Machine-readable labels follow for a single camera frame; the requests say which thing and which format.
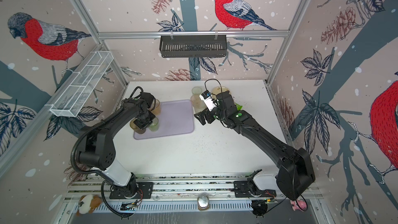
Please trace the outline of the amber yellow glass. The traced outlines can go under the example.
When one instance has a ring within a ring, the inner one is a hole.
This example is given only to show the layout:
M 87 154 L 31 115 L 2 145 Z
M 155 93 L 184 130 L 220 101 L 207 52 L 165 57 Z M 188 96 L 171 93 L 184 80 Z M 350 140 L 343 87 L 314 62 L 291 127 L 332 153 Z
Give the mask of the amber yellow glass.
M 152 106 L 150 107 L 151 112 L 158 116 L 161 113 L 161 103 L 159 100 L 155 100 L 152 104 Z

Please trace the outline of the bright green glass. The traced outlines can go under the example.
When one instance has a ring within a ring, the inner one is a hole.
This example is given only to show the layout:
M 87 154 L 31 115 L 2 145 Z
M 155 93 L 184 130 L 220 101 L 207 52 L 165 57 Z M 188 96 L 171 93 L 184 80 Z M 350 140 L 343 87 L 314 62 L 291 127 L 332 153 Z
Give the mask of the bright green glass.
M 155 118 L 152 120 L 152 123 L 148 126 L 148 129 L 149 129 L 151 132 L 156 132 L 156 131 L 158 131 L 159 126 L 160 126 L 159 120 L 158 120 L 157 117 L 155 117 Z

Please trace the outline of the pale green large glass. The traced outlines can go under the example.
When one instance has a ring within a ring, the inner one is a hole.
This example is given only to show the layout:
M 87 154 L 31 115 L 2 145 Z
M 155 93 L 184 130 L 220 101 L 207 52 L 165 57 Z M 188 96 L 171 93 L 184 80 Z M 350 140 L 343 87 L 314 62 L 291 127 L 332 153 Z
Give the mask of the pale green large glass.
M 199 112 L 207 109 L 206 104 L 201 100 L 201 98 L 198 94 L 195 94 L 191 97 L 191 103 L 192 103 L 192 106 L 194 107 L 195 113 L 199 113 Z

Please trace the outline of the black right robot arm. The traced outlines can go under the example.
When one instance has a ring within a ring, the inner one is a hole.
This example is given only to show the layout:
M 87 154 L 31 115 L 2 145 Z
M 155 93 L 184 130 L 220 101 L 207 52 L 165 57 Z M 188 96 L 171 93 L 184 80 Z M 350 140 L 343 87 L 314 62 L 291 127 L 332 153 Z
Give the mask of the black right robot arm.
M 213 99 L 206 90 L 200 99 L 206 109 L 196 113 L 195 118 L 202 125 L 219 120 L 226 128 L 257 145 L 279 169 L 276 184 L 288 199 L 297 200 L 316 180 L 309 153 L 282 142 L 258 124 L 251 114 L 238 110 L 229 91 L 221 92 Z

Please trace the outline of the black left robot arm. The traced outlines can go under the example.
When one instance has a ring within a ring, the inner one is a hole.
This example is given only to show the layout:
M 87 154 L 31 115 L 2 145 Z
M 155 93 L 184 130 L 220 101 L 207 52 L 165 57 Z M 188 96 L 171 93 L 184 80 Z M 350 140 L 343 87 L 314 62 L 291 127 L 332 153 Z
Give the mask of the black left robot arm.
M 135 175 L 117 161 L 114 137 L 133 119 L 140 129 L 149 127 L 155 118 L 150 110 L 153 102 L 155 97 L 150 93 L 124 99 L 106 119 L 82 128 L 71 151 L 72 168 L 80 174 L 95 173 L 117 190 L 134 196 L 138 192 Z

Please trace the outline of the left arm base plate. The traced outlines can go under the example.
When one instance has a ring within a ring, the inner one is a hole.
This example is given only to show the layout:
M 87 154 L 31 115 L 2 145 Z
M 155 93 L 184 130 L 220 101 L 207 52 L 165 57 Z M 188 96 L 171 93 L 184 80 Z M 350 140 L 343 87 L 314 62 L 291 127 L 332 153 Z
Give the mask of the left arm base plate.
M 150 199 L 153 191 L 154 183 L 138 182 L 127 186 L 114 186 L 110 188 L 110 199 L 127 200 L 127 199 Z

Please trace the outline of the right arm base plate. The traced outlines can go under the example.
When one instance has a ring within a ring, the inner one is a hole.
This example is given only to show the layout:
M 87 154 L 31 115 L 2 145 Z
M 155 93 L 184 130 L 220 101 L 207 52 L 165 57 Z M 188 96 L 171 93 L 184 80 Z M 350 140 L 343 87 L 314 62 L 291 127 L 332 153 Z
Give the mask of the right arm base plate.
M 275 198 L 277 193 L 275 190 L 266 189 L 260 190 L 254 183 L 249 181 L 234 181 L 233 189 L 236 198 Z

